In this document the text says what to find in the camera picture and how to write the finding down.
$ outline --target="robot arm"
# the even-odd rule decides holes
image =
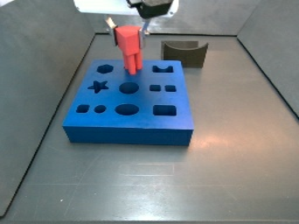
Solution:
[[[73,0],[80,12],[108,15],[170,18],[178,9],[178,0]]]
[[[178,9],[178,0],[73,0],[81,12],[106,14],[105,21],[112,34],[114,46],[118,46],[124,67],[129,74],[142,68],[141,48],[150,18],[170,18]],[[140,26],[117,27],[109,15],[138,15],[144,20]]]

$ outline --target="circular hole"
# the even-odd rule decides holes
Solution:
[[[121,104],[121,105],[116,106],[116,112],[121,116],[130,116],[130,115],[136,114],[137,111],[138,111],[138,107],[133,104]]]
[[[138,86],[133,82],[125,82],[118,86],[118,91],[125,94],[133,94],[138,89]]]
[[[105,112],[105,110],[106,110],[106,107],[104,105],[98,105],[94,107],[94,112],[97,114],[101,114],[102,112]]]

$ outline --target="wall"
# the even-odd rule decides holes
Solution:
[[[17,0],[0,8],[0,216],[93,36],[72,0]]]
[[[299,1],[262,0],[237,38],[299,116]]]

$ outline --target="hexagonal hole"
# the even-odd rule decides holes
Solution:
[[[110,65],[102,65],[97,67],[97,72],[101,74],[112,73],[113,67]]]

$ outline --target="rectangular hole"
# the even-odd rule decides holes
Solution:
[[[176,116],[176,107],[173,105],[153,105],[154,116]]]

